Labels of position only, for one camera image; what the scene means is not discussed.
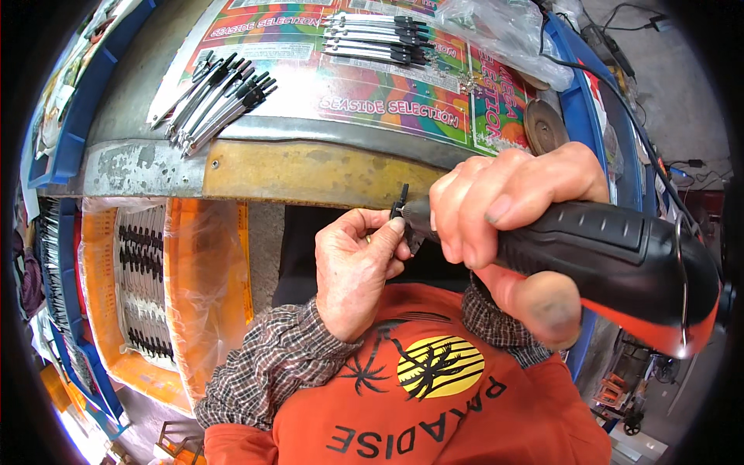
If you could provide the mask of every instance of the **wheel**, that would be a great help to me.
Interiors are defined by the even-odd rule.
[[[680,361],[671,359],[671,361],[659,363],[653,371],[653,376],[664,384],[674,383],[674,379],[679,373]]]
[[[641,432],[641,425],[623,425],[623,430],[628,436],[635,436]]]

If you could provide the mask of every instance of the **plaid shirt sleeve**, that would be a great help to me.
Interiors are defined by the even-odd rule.
[[[239,423],[268,431],[289,396],[324,385],[361,346],[328,332],[315,298],[272,309],[250,323],[242,348],[214,369],[194,409],[196,419],[205,429]]]
[[[502,312],[491,298],[491,292],[470,273],[470,286],[462,303],[465,328],[489,345],[505,350],[522,368],[544,362],[551,352],[537,341],[517,319]]]

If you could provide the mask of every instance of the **fingernail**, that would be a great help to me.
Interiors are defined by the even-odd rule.
[[[452,250],[445,243],[442,243],[442,254],[444,255],[444,259],[451,263],[449,258],[452,256]]]
[[[509,208],[511,208],[512,199],[511,196],[507,193],[504,193],[491,204],[490,207],[488,207],[488,210],[486,210],[485,219],[489,223],[493,224],[497,221],[499,221],[508,211]]]
[[[391,219],[390,229],[397,232],[398,234],[402,234],[403,230],[405,229],[405,220],[401,217],[395,217]]]
[[[465,267],[467,267],[468,269],[472,269],[477,259],[478,255],[475,253],[475,249],[470,244],[464,244],[463,262],[465,262]]]

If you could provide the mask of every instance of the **black and orange power tool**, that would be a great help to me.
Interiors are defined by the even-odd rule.
[[[429,198],[398,209],[417,250],[431,230]],[[498,233],[496,264],[574,280],[587,308],[656,350],[683,359],[705,347],[721,284],[705,246],[682,226],[595,202],[552,204],[534,223]]]

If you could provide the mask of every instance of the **orange plastic basket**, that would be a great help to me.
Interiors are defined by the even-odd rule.
[[[240,346],[249,310],[252,315],[241,208],[236,202],[167,201],[164,291],[178,373],[151,365],[139,353],[120,352],[124,338],[113,269],[117,208],[83,212],[80,281],[103,366],[116,381],[189,417],[214,368]]]

